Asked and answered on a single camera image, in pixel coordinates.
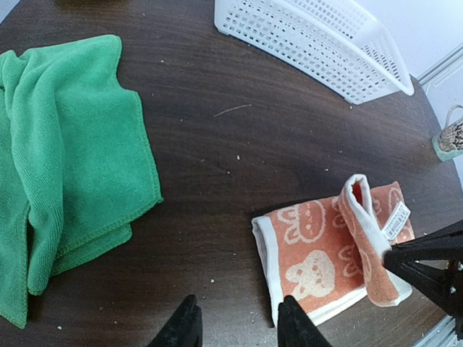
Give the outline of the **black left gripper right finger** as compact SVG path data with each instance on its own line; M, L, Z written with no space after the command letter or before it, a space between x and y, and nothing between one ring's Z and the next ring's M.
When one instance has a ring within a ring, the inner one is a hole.
M282 347L331 347L291 295L279 304L277 338Z

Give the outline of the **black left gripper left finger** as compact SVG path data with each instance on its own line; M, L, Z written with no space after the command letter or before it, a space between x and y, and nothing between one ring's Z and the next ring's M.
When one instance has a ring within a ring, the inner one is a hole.
M200 347L203 345L203 316L196 295L186 296L149 347Z

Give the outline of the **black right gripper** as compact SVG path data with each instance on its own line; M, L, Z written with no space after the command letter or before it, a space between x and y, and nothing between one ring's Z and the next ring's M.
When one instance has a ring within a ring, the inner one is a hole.
M412 286L433 289L427 297L455 319L462 339L462 222L396 244L383 256L383 265Z

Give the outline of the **orange bunny pattern towel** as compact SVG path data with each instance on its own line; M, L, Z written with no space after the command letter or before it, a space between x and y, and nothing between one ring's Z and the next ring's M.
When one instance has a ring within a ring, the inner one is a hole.
M252 220L271 314L293 296L319 325L358 301L395 307L410 284L383 267L383 255L415 237L397 182L371 187L355 174L335 197L301 202Z

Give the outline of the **green microfiber towel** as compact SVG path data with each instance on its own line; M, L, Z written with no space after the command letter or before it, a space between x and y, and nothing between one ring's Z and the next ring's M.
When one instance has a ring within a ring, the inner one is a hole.
M128 241L163 199L121 54L102 35L1 55L1 316L18 328L29 295Z

